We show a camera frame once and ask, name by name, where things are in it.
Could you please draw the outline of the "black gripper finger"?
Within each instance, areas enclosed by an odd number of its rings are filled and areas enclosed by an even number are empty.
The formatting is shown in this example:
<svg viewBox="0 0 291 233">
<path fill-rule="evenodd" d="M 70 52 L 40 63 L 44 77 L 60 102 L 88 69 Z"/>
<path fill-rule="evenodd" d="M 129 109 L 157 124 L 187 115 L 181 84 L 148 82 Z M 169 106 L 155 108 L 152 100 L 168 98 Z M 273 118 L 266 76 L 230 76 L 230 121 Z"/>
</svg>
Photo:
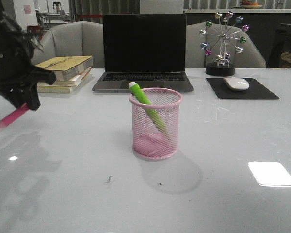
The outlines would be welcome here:
<svg viewBox="0 0 291 233">
<path fill-rule="evenodd" d="M 36 111 L 41 105 L 36 82 L 0 84 L 0 95 L 15 108 L 20 108 L 26 104 L 30 110 Z"/>
<path fill-rule="evenodd" d="M 43 82 L 49 85 L 53 85 L 54 82 L 56 81 L 56 75 L 54 71 L 46 70 L 46 69 L 31 65 L 27 79 L 35 83 Z"/>
</svg>

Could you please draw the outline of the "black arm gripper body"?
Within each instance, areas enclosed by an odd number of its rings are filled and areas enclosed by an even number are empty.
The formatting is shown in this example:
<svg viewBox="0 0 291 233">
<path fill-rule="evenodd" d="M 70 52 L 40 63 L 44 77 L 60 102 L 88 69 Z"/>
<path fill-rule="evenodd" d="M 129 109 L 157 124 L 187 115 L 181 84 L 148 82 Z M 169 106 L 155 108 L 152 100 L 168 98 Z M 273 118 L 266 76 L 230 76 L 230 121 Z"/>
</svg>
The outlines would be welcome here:
<svg viewBox="0 0 291 233">
<path fill-rule="evenodd" d="M 0 1 L 0 84 L 28 81 L 35 48 L 42 49 L 40 36 L 22 30 Z"/>
</svg>

